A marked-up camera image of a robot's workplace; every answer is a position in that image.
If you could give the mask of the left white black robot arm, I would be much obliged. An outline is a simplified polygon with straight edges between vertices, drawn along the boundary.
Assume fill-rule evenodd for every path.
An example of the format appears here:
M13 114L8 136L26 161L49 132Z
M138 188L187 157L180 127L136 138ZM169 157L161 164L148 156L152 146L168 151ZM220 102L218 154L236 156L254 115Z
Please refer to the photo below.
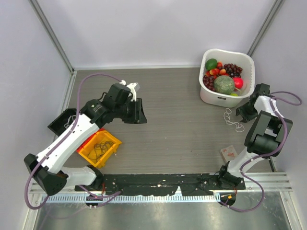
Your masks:
M49 147L37 155L28 154L25 165L30 177L47 195L53 196L67 186L87 186L91 191L101 188L103 176L94 166L65 168L64 163L92 134L105 124L119 118L126 124L145 124L147 119L142 99L137 98L138 83L125 81L111 85L103 99L92 99Z

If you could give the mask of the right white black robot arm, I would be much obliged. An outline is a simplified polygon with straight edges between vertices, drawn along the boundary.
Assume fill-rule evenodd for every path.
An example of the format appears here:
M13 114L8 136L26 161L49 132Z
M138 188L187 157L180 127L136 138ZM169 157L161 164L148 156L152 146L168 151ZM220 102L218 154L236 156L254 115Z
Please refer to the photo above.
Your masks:
M216 182L222 189L239 188L243 174L250 168L278 156L293 126L292 120L280 113L270 86L264 83L256 85L249 102L237 108L236 115L242 116L243 122L255 121L245 138L243 151L220 168Z

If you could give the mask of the red pink apple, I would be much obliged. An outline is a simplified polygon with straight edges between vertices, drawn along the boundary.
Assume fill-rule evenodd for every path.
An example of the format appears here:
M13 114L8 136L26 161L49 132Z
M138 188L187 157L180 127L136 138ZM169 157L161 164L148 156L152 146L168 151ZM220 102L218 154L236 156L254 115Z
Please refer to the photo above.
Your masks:
M244 81L242 80L242 78L240 77L234 77L233 78L234 84L235 84L235 88L237 89L241 89L244 85Z

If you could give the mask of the green netted melon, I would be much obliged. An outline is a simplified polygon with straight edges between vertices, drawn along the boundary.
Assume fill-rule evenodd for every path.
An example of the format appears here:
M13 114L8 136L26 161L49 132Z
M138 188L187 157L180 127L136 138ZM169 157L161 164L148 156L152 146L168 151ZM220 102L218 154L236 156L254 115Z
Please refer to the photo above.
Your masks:
M235 89L235 82L231 77L222 75L214 80L213 87L217 93L230 95Z

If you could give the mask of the dark red grape bunch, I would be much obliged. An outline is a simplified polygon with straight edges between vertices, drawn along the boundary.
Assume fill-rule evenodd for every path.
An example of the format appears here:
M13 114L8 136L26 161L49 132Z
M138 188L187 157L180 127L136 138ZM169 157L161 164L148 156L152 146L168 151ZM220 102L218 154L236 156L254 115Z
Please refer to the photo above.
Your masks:
M240 66L237 66L236 64L228 63L224 65L224 69L226 70L226 73L231 77L239 77L241 78L241 73L243 69Z

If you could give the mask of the stained grey sponge block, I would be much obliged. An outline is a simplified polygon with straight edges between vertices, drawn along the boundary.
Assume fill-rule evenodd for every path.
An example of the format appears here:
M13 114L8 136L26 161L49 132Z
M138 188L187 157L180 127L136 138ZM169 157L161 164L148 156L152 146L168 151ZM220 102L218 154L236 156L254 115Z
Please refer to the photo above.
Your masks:
M220 154L225 163L235 159L238 156L237 151L233 145L221 149Z

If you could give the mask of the yellow plastic bin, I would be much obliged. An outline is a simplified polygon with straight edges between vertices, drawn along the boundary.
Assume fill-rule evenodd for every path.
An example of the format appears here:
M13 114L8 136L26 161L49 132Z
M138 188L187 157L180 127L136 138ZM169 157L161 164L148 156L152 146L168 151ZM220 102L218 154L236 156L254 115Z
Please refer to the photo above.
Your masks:
M116 154L122 142L105 129L99 129L95 136L78 153L92 166L104 167L112 154Z

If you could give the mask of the dark grape cluster left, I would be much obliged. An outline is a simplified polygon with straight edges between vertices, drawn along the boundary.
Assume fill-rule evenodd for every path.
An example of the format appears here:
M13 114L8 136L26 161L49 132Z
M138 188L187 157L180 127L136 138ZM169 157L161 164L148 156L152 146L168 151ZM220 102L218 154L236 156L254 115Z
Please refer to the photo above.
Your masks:
M215 88L214 88L214 81L216 79L216 76L207 76L207 75L204 75L203 76L203 84L204 86L209 89L210 91L215 91Z

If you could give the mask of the white plastic basket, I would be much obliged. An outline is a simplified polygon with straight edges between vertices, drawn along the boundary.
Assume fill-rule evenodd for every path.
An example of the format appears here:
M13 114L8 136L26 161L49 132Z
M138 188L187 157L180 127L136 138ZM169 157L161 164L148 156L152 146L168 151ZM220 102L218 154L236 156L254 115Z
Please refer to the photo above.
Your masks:
M226 94L221 94L209 90L203 84L203 76L205 75L205 63L207 60L214 58L218 61L224 63L237 64L243 68L243 73L241 75L243 79L243 87L238 96L231 96ZM247 54L240 52L232 52L217 48L212 48L207 50L201 61L201 68L199 73L199 84L200 97L201 99L208 103L222 107L233 108L236 107L243 99L248 98L254 91L255 88L255 65L253 59Z

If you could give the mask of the green lime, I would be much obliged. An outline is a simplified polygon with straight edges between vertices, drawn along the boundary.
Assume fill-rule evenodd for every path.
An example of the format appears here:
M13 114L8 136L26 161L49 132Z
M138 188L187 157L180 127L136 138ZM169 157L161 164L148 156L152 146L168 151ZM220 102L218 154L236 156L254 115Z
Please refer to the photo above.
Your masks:
M205 68L207 70L212 70L217 67L217 60L214 58L208 59L205 63Z

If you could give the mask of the red plastic bin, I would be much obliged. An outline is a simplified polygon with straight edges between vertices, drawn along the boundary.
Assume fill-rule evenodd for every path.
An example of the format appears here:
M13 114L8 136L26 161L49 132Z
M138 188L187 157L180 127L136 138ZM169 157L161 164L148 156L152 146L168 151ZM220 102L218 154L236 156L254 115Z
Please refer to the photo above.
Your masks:
M79 153L81 149L95 136L96 133L92 134L89 138L87 138L77 149L76 152Z

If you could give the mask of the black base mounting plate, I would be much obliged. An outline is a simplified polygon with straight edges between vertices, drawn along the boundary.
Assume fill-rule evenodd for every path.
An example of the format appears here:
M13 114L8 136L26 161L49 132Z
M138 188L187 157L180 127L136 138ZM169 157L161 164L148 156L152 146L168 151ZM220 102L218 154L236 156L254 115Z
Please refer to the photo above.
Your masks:
M88 191L104 191L111 195L120 191L121 196L173 196L180 188L183 196L206 196L213 190L244 190L240 178L235 184L222 181L217 174L102 174L98 181L86 185Z

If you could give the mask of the black plastic bin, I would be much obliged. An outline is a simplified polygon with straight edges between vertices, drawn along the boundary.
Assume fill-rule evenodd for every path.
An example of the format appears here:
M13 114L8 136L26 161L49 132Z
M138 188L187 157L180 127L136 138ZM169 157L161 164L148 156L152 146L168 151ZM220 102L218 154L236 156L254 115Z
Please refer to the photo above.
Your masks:
M47 127L57 136L60 136L75 120L76 109L68 108L64 110L54 121Z

